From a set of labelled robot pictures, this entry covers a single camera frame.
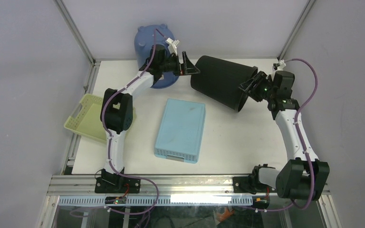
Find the large blue plastic bucket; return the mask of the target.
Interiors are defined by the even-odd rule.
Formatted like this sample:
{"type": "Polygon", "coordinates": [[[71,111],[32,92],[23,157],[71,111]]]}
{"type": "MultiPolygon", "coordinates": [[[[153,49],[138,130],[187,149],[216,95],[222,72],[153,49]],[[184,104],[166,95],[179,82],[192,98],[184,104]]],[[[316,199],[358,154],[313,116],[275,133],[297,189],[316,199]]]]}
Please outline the large blue plastic bucket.
{"type": "Polygon", "coordinates": [[[151,88],[163,89],[179,78],[172,72],[162,72],[162,64],[170,56],[167,38],[176,40],[166,24],[140,26],[134,38],[134,49],[139,66],[136,78],[151,76],[151,88]]]}

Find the large black plastic bucket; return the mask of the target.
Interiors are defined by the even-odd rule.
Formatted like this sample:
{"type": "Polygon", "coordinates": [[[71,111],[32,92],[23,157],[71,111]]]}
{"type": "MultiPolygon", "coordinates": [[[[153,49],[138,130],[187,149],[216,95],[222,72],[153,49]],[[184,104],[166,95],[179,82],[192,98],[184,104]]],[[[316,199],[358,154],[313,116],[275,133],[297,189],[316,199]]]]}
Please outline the large black plastic bucket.
{"type": "Polygon", "coordinates": [[[239,86],[259,71],[256,66],[246,66],[231,61],[200,57],[195,66],[200,73],[191,76],[191,87],[201,94],[240,112],[248,96],[239,86]]]}

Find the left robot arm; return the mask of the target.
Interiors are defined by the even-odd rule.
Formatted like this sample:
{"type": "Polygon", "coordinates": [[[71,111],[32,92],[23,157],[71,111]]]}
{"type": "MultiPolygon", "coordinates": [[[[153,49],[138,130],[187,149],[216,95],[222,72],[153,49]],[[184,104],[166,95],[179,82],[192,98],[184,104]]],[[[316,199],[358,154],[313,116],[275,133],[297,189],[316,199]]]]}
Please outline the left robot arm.
{"type": "Polygon", "coordinates": [[[106,132],[106,161],[101,171],[101,180],[112,193],[120,192],[124,187],[124,142],[126,133],[133,122],[133,102],[144,90],[152,87],[164,73],[174,76],[198,74],[200,70],[190,61],[186,52],[182,52],[182,61],[178,54],[166,54],[163,45],[155,44],[150,56],[139,68],[136,76],[121,89],[108,88],[102,104],[100,120],[106,132]]]}

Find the light blue perforated basket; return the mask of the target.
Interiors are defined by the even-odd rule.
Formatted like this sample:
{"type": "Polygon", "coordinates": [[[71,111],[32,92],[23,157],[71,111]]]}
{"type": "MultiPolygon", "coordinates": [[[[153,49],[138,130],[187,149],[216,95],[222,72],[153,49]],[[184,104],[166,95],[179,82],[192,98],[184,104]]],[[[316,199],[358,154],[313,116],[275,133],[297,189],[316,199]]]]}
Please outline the light blue perforated basket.
{"type": "Polygon", "coordinates": [[[197,163],[205,117],[203,103],[167,99],[154,144],[154,155],[163,159],[197,163]]]}

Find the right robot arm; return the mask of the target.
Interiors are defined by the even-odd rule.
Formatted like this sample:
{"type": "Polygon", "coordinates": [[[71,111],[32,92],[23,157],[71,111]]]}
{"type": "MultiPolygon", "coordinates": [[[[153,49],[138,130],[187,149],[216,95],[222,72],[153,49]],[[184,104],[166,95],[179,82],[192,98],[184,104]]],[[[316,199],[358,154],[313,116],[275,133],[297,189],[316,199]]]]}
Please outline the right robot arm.
{"type": "Polygon", "coordinates": [[[251,193],[270,187],[280,198],[316,201],[322,194],[330,167],[318,158],[307,139],[301,107],[291,97],[294,82],[293,73],[279,70],[274,76],[260,71],[240,84],[240,90],[256,102],[267,101],[281,132],[288,161],[281,170],[266,164],[255,166],[247,181],[239,186],[251,193]]]}

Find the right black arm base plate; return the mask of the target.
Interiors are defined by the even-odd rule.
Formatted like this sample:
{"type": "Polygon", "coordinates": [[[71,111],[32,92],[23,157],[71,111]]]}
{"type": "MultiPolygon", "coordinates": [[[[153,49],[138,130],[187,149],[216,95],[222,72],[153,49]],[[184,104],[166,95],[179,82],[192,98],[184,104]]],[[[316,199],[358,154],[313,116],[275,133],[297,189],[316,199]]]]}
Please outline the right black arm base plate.
{"type": "Polygon", "coordinates": [[[276,189],[256,182],[251,176],[234,176],[232,178],[233,192],[234,193],[266,193],[267,189],[269,193],[276,193],[276,189]]]}

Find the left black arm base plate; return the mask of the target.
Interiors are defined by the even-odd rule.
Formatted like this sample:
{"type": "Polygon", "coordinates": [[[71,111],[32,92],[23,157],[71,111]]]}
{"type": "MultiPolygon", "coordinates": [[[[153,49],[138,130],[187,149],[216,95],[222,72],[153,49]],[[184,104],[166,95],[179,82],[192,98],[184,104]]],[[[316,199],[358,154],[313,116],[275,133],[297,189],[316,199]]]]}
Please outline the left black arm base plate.
{"type": "Polygon", "coordinates": [[[141,180],[121,176],[98,177],[94,192],[99,193],[139,193],[141,180]]]}

